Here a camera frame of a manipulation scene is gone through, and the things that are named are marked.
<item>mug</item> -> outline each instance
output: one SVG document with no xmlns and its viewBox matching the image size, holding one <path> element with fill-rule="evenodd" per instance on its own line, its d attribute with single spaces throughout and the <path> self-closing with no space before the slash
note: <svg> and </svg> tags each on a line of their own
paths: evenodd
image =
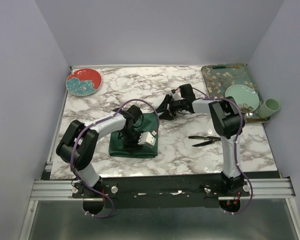
<svg viewBox="0 0 300 240">
<path fill-rule="evenodd" d="M 280 109 L 280 104 L 277 100 L 268 98 L 264 101 L 264 103 L 260 106 L 257 115 L 261 119 L 266 119 L 271 115 L 278 112 Z"/>
</svg>

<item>metal frame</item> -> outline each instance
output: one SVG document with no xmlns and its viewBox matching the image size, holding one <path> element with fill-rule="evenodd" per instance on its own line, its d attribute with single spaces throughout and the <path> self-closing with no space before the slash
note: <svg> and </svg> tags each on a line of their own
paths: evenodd
<svg viewBox="0 0 300 240">
<path fill-rule="evenodd" d="M 92 66 L 74 66 L 70 67 L 70 74 L 80 68 L 124 68 L 124 67 L 163 67 L 180 66 L 178 65 L 92 65 Z M 68 92 L 64 94 L 62 107 L 58 116 L 58 123 L 54 131 L 51 148 L 46 160 L 45 171 L 52 170 L 52 156 L 55 149 L 55 143 L 58 140 L 59 130 L 62 121 Z M 254 199 L 286 199 L 289 213 L 291 215 L 297 237 L 300 239 L 300 217 L 294 200 L 295 192 L 290 179 L 288 178 L 270 178 L 270 179 L 251 179 Z M 35 220 L 36 210 L 39 201 L 102 201 L 102 198 L 72 198 L 72 186 L 70 180 L 37 180 L 33 184 L 30 201 L 27 207 L 19 240 L 27 240 L 30 237 L 31 229 Z M 231 200 L 233 197 L 219 197 L 219 200 Z"/>
</svg>

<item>green cloth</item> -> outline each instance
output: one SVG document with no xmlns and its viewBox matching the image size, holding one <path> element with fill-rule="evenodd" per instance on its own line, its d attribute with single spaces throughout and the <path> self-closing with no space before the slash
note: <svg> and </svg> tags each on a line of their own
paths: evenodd
<svg viewBox="0 0 300 240">
<path fill-rule="evenodd" d="M 136 131 L 144 131 L 152 133 L 158 128 L 158 120 L 154 113 L 144 113 L 144 120 L 140 127 L 135 128 Z M 135 126 L 139 126 L 142 117 L 138 119 Z M 133 159 L 152 159 L 158 155 L 158 134 L 155 135 L 154 147 L 144 145 L 141 150 L 135 151 L 133 154 L 123 149 L 124 139 L 118 139 L 119 131 L 111 133 L 109 144 L 109 155 L 112 157 L 133 158 Z"/>
</svg>

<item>wall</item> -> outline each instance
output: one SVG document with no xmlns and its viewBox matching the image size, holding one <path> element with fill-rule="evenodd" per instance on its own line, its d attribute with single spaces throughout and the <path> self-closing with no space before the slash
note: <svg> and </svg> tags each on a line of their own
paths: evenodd
<svg viewBox="0 0 300 240">
<path fill-rule="evenodd" d="M 36 0 L 68 63 L 248 63 L 283 0 Z"/>
<path fill-rule="evenodd" d="M 280 112 L 265 124 L 279 170 L 291 176 L 300 215 L 300 0 L 285 0 L 249 62 L 262 96 Z"/>
<path fill-rule="evenodd" d="M 0 1 L 0 240 L 19 238 L 68 73 L 36 3 Z"/>
</svg>

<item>marble surface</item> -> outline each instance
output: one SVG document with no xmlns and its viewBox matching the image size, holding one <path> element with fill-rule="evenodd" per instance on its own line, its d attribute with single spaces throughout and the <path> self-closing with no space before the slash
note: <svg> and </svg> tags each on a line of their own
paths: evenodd
<svg viewBox="0 0 300 240">
<path fill-rule="evenodd" d="M 73 120 L 90 122 L 107 116 L 130 99 L 143 99 L 158 107 L 165 94 L 182 84 L 207 92 L 200 66 L 157 66 L 97 69 L 102 84 L 96 93 L 86 97 L 68 94 L 58 140 Z M 151 112 L 143 103 L 135 102 L 144 113 Z M 110 135 L 97 142 L 92 164 L 102 177 L 157 176 L 219 173 L 223 167 L 221 142 L 192 147 L 202 140 L 191 135 L 217 136 L 210 115 L 195 113 L 178 115 L 173 121 L 162 120 L 159 128 L 158 156 L 151 159 L 110 157 Z M 268 139 L 260 123 L 249 123 L 240 139 L 241 167 L 244 172 L 276 171 Z M 50 179 L 70 179 L 69 165 L 55 154 Z"/>
</svg>

